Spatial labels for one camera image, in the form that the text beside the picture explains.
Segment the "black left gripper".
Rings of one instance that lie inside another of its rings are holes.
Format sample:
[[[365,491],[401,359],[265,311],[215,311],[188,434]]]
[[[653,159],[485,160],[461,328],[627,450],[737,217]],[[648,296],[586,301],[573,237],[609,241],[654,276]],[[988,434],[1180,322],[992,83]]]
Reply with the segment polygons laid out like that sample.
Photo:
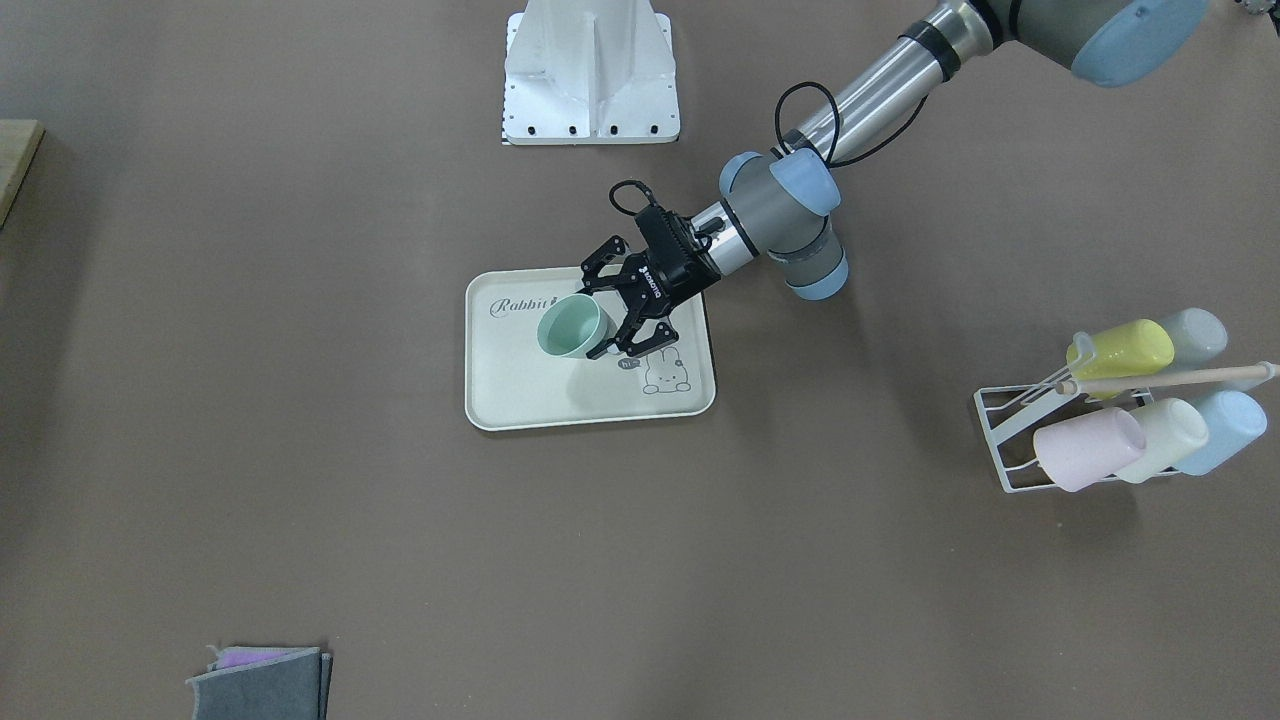
[[[581,264],[577,293],[608,290],[625,297],[641,318],[626,316],[620,329],[588,350],[590,360],[607,354],[644,357],[680,340],[669,313],[722,278],[709,256],[698,249],[689,222],[658,205],[644,208],[635,223],[646,242],[632,251],[621,236],[611,236]]]

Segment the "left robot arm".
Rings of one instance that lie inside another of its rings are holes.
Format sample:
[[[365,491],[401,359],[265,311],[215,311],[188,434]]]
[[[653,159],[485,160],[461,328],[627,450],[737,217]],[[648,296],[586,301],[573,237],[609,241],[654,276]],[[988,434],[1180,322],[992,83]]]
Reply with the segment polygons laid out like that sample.
[[[925,100],[965,61],[1021,44],[1100,87],[1140,79],[1194,33],[1204,1],[941,1],[892,47],[794,128],[777,127],[769,154],[744,152],[719,174],[719,199],[691,217],[658,204],[646,184],[634,211],[645,246],[614,236],[581,263],[580,290],[557,302],[598,310],[614,292],[618,323],[586,331],[571,357],[641,357],[673,345],[681,304],[768,256],[787,287],[808,301],[841,291],[850,261],[832,227],[841,196],[833,173],[867,160],[916,119]]]

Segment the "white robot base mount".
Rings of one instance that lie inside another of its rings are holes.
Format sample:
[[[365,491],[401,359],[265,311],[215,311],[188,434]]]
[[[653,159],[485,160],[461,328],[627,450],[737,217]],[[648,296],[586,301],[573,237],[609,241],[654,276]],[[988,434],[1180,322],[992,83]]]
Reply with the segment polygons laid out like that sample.
[[[672,23],[649,1],[530,1],[507,20],[504,70],[504,143],[680,137]]]

